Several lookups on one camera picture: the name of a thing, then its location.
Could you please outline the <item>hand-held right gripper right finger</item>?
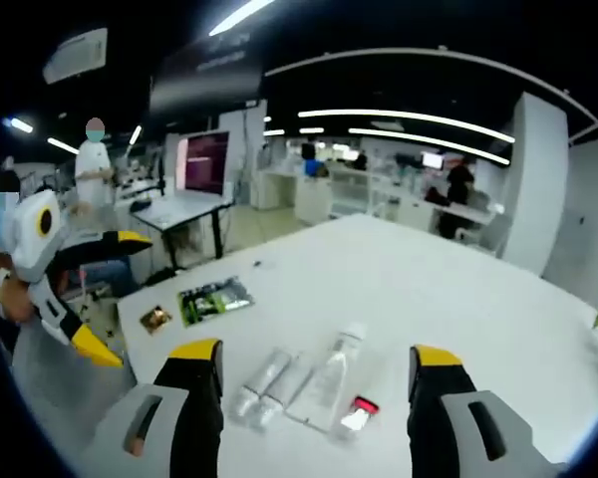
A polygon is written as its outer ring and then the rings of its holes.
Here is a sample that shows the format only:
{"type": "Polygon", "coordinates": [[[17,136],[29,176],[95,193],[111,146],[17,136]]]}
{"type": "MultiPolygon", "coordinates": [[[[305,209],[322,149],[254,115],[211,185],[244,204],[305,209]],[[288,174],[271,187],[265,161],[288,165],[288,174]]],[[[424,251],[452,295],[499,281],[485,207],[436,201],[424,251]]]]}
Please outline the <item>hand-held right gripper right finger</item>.
{"type": "Polygon", "coordinates": [[[414,477],[558,477],[531,426],[490,390],[478,390],[460,358],[410,348],[408,436],[414,477]]]}

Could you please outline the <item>person's left hand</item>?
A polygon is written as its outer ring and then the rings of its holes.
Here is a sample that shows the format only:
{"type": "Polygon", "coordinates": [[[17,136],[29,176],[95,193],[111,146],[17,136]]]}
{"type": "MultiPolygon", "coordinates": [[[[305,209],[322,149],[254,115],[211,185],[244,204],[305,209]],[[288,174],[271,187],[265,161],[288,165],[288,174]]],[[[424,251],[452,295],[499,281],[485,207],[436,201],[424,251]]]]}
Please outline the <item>person's left hand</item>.
{"type": "Polygon", "coordinates": [[[0,266],[0,317],[20,324],[29,321],[32,315],[28,285],[14,272],[0,266]]]}

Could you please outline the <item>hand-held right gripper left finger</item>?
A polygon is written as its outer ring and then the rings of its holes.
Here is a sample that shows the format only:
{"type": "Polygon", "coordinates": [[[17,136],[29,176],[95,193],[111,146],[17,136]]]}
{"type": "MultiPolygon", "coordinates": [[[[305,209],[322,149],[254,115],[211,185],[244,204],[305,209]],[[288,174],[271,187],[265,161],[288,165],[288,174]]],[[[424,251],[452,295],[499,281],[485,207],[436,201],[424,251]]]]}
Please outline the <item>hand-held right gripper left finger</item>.
{"type": "Polygon", "coordinates": [[[223,430],[222,341],[173,350],[98,424],[87,448],[89,477],[216,477],[223,430]]]}

